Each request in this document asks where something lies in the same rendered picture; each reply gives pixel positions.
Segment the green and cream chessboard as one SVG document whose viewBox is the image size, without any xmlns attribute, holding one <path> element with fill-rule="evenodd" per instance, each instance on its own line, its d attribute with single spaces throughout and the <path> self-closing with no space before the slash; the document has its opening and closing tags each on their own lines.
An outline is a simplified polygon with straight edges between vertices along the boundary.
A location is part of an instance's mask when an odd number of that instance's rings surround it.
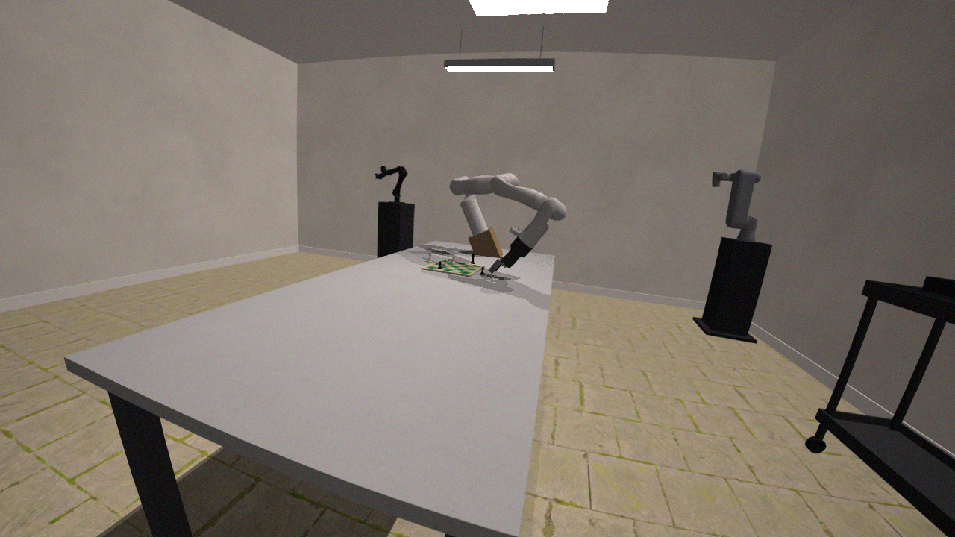
<svg viewBox="0 0 955 537">
<path fill-rule="evenodd" d="M 442 262 L 441 264 L 442 269 L 439 269 L 439 261 Z M 473 274 L 477 273 L 478 271 L 481 271 L 482 269 L 482 265 L 466 264 L 461 262 L 456 262 L 456 264 L 451 264 L 451 260 L 447 260 L 448 265 L 444 266 L 445 260 L 439 260 L 439 261 L 434 262 L 433 264 L 430 264 L 427 266 L 422 266 L 421 269 L 425 269 L 425 271 L 438 271 L 443 273 L 457 274 L 457 275 L 462 275 L 466 277 L 471 277 L 473 276 Z"/>
</svg>

